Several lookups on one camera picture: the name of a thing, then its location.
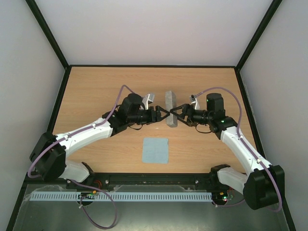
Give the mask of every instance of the wooden table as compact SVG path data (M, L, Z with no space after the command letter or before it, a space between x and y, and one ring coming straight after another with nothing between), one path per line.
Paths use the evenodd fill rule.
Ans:
M189 103L189 96L204 89L221 86L240 99L243 108L241 129L254 145L243 100L231 68L153 68L153 67L73 67L68 79L54 134L68 132L89 124L111 110L121 85L128 85L137 94L155 93L153 105L165 108L165 92L172 90L177 105ZM239 108L234 98L222 90L226 115L236 121ZM124 90L120 102L128 95ZM199 98L206 109L206 93ZM168 164L142 162L145 137L169 139ZM96 141L75 152L69 159L86 162L95 172L117 173L207 173L219 164L243 168L229 148L216 135L198 133L181 122L170 128L165 121L143 126L139 131L128 128L114 137Z

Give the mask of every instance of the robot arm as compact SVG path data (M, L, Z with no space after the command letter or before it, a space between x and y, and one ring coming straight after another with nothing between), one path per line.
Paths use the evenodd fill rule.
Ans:
M281 196L284 197L283 169L280 166L273 166L262 157L241 130L238 134L237 123L233 118L225 115L221 94L207 95L207 110L199 110L200 106L195 96L192 95L190 99L191 104L183 104L170 110L170 113L190 127L196 127L199 124L209 125L210 131L232 150L245 170L245 174L239 173L227 164L213 167L211 168L213 184L221 183L234 188L244 195L247 204L252 209L275 204L278 202L278 196L268 174L260 164L262 162L273 176ZM175 112L179 109L182 109L181 114Z
M152 103L153 100L154 94L147 94L142 98L132 93L123 100L118 110L112 113L108 121L105 121L105 119L110 112L93 123L70 132L56 136L52 135L51 132L45 132L34 148L30 160L34 162L38 155L50 144L58 142L35 165L43 180L51 181L63 178L91 184L91 177L89 176L94 175L91 168L86 163L76 163L67 160L67 158L78 149L97 140L114 136L133 124L151 124L169 116L169 112L160 106L156 106L156 110L154 110L154 107L149 107L148 104ZM166 115L161 116L161 111L165 112Z

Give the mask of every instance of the light blue square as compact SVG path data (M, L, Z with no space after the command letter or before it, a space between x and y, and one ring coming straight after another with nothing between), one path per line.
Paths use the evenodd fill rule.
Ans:
M169 160L169 144L167 138L144 138L142 162L167 164Z

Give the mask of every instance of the black metal frame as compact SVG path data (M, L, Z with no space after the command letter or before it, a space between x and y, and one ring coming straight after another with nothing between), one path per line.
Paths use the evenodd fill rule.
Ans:
M243 65L245 64L245 62L247 61L250 53L252 52L253 48L255 47L255 45L257 44L258 40L260 39L261 35L263 34L265 28L267 27L267 25L269 24L271 18L274 16L276 10L278 9L280 3L282 2L282 0L273 0L270 7L268 8L266 14L264 15L261 23L259 24L256 32L254 33L252 39L250 40L247 48L245 49L242 57L240 58L237 66L191 66L191 65L69 65L68 62L66 61L57 41L55 40L51 30L49 29L42 13L40 12L35 0L26 0L27 4L29 5L32 13L34 14L35 18L37 19L40 27L42 28L45 36L47 37L48 41L50 42L52 48L54 49L56 55L58 56L61 64L63 65L64 69L65 69L65 74L60 86L60 90L56 99L56 103L54 105L54 109L50 118L50 122L48 125L47 130L48 131L53 131L58 113L59 113L59 109L60 109L60 105L62 102L62 98L65 92L65 88L67 85L67 81L71 72L72 67L74 66L87 66L87 67L173 67L173 68L233 68L237 77L237 81L239 84L239 88L241 91L241 95L243 98L243 102L246 108L246 112L247 112L247 116L248 116L248 120L250 123L250 127L252 130L252 134L256 143L256 147L258 152L260 152L263 156L264 155L264 151L262 148L262 144L261 144L261 140L257 131L257 127L256 127L256 123L253 117L253 113L249 104L249 100L244 88L244 84L243 84L243 80L240 74L240 71L243 67ZM155 184L158 182L169 182L172 184L178 184L184 187L188 187L188 186L192 186L197 190L202 190L205 189L205 187L208 188L208 183L207 182L203 182L203 180L201 180L202 177L205 177L205 179L207 178L207 174L131 174L131 173L100 173L100 176L102 177L102 181L103 181L103 187L105 189L109 189L113 183L123 183L123 184L130 184L130 183L134 183L134 182L140 182L140 180L144 180L144 182L151 182L151 184ZM109 179L109 183L105 184L103 179ZM28 184L46 184L45 182L43 182L40 179L29 179L28 177L25 177L24 183L21 187L20 193L18 195L15 207L13 209L13 213L11 216L11 219L9 221L9 225L7 227L7 231L11 231L13 230L17 215L18 215L18 211L19 211L19 207L22 203L22 200L24 198L25 192L26 192L26 187ZM56 180L55 182L50 182L50 184L66 184L65 180ZM285 200L285 198L283 199L283 203L282 203L282 207L283 207L283 211L286 217L286 221L289 227L289 230L291 231L295 231L295 225L293 223L292 220L292 216L290 213L290 210L288 208L288 204L287 201Z

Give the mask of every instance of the white wall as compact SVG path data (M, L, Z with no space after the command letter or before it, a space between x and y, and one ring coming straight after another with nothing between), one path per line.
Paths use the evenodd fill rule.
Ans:
M236 65L271 0L37 0L70 64Z
M0 230L5 230L64 69L24 0L0 1L0 21Z
M308 227L308 1L284 0L241 71L265 155L285 171L299 231Z

